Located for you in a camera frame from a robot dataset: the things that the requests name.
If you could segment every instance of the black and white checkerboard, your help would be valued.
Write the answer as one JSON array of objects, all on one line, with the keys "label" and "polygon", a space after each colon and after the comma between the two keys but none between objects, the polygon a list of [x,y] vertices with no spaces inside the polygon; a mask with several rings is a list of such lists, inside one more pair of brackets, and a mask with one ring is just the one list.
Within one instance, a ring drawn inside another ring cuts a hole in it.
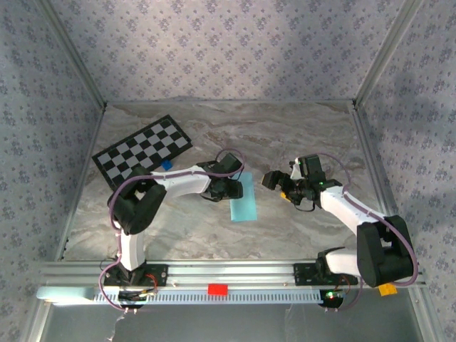
[{"label": "black and white checkerboard", "polygon": [[190,138],[166,115],[92,157],[110,188],[115,190],[132,169],[142,165],[149,171],[163,160],[171,160],[192,147]]}]

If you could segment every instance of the patterned wall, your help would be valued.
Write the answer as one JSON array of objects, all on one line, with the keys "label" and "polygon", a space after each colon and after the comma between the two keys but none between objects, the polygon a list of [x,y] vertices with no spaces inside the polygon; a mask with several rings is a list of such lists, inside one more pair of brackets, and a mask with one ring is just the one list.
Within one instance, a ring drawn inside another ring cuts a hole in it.
[{"label": "patterned wall", "polygon": [[32,1],[0,5],[0,341],[54,258],[98,111]]},{"label": "patterned wall", "polygon": [[354,98],[402,0],[51,0],[105,100]]},{"label": "patterned wall", "polygon": [[456,341],[456,4],[425,1],[366,103],[398,211]]}]

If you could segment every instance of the yellow block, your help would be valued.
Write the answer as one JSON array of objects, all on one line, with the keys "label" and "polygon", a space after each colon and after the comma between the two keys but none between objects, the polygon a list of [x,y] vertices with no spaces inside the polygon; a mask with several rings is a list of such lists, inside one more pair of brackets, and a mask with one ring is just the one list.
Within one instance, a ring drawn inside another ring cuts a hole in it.
[{"label": "yellow block", "polygon": [[397,294],[398,290],[396,289],[396,286],[392,285],[391,283],[383,284],[378,287],[378,290],[380,291],[380,295],[383,296],[388,296],[390,294]]},{"label": "yellow block", "polygon": [[280,197],[282,197],[284,200],[287,200],[288,202],[291,202],[288,198],[286,198],[285,192],[281,192]]}]

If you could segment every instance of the red block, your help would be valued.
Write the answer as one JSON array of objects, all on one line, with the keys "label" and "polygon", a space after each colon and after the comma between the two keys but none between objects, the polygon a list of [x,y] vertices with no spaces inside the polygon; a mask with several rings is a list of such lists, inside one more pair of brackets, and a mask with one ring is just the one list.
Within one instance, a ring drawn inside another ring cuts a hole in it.
[{"label": "red block", "polygon": [[228,285],[209,284],[207,285],[207,294],[211,296],[228,296]]}]

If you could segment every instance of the floral wallpaper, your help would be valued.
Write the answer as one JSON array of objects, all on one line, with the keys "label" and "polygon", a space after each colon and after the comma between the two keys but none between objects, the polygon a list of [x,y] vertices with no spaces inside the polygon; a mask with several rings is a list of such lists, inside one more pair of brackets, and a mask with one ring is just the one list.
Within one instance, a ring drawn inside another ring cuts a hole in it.
[{"label": "floral wallpaper", "polygon": [[424,1],[366,120],[449,341],[456,341],[456,4]]},{"label": "floral wallpaper", "polygon": [[402,0],[51,0],[107,101],[354,98]]},{"label": "floral wallpaper", "polygon": [[0,341],[54,258],[99,110],[32,1],[0,5]]}]

